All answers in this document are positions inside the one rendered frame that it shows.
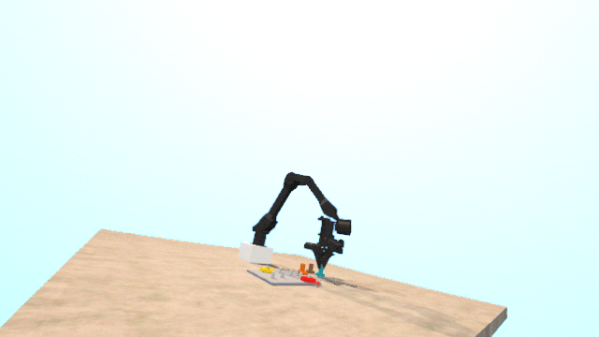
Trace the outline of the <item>teal gear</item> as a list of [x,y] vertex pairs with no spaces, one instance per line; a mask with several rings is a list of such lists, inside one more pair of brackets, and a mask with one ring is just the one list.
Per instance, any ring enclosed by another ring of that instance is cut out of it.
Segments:
[[320,277],[325,277],[325,274],[323,273],[323,269],[324,269],[324,267],[321,266],[319,271],[315,275],[320,276]]

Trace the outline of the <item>orange gear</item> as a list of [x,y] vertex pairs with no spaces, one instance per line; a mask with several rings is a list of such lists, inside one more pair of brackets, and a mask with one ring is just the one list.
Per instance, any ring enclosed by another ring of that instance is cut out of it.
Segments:
[[305,270],[305,265],[306,264],[302,264],[300,263],[300,269],[299,269],[299,273],[302,271],[302,274],[308,274],[308,272]]

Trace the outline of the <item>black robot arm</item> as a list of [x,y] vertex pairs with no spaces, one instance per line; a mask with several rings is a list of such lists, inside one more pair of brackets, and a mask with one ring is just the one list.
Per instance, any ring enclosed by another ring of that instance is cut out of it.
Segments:
[[[279,211],[284,206],[290,193],[293,190],[295,190],[299,185],[308,185],[308,187],[310,188],[310,190],[312,191],[312,193],[318,200],[323,214],[325,216],[335,220],[333,222],[329,218],[324,218],[324,216],[319,217],[317,220],[322,221],[321,231],[327,231],[327,232],[333,233],[334,225],[335,225],[335,231],[337,231],[337,234],[350,236],[351,229],[352,229],[351,228],[351,220],[343,219],[343,218],[340,219],[339,215],[337,214],[338,213],[337,208],[326,199],[326,197],[323,195],[321,190],[315,184],[314,180],[310,176],[296,174],[294,172],[288,172],[285,176],[283,189],[281,190],[277,199],[275,199],[270,210],[266,214],[264,214],[258,220],[258,222],[253,226],[253,231],[255,231],[256,233],[254,236],[253,243],[250,243],[250,244],[256,245],[256,246],[268,247],[268,246],[265,246],[266,235],[269,234],[270,231],[273,228],[275,228],[275,225],[278,224],[278,222],[276,221],[276,217],[277,217]],[[335,238],[335,235],[332,235],[332,238],[330,237],[330,235],[328,235],[324,241],[324,246],[329,247],[329,249],[334,252],[336,252],[336,251],[340,252],[341,249],[344,247],[344,241],[343,240],[335,240],[334,238]]]

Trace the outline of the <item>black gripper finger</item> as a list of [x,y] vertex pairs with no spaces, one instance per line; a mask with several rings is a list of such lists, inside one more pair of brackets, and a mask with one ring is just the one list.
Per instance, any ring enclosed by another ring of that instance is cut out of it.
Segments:
[[323,262],[322,262],[321,266],[324,267],[324,269],[325,269],[325,267],[329,261],[329,258],[331,256],[334,256],[335,254],[331,254],[331,253],[327,253],[327,252],[324,252],[324,253],[326,253],[326,254],[323,256]]
[[326,253],[324,253],[324,252],[323,253],[318,253],[318,252],[315,252],[315,251],[312,251],[312,252],[314,252],[314,256],[315,256],[315,259],[316,259],[316,263],[317,263],[318,269],[320,269],[321,264],[323,262],[323,256]]

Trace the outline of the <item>red gear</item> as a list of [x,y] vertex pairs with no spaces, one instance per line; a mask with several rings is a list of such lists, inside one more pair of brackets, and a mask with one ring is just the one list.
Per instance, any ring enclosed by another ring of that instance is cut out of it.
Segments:
[[300,277],[300,280],[305,283],[308,283],[308,282],[313,283],[316,281],[314,278],[312,278],[312,277],[308,278],[307,276]]

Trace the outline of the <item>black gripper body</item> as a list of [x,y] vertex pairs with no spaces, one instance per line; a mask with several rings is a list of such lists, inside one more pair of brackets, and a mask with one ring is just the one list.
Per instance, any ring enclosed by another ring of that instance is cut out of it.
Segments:
[[[318,253],[323,253],[325,251],[327,253],[333,254],[334,251],[330,250],[329,247],[327,248],[324,246],[324,241],[325,241],[326,237],[328,235],[330,235],[330,237],[332,238],[333,233],[320,230],[320,233],[318,233],[318,235],[320,235],[319,242],[317,242],[317,243],[306,242],[306,243],[304,243],[304,249],[315,251]],[[341,249],[340,252],[336,251],[335,253],[342,254],[343,248]]]

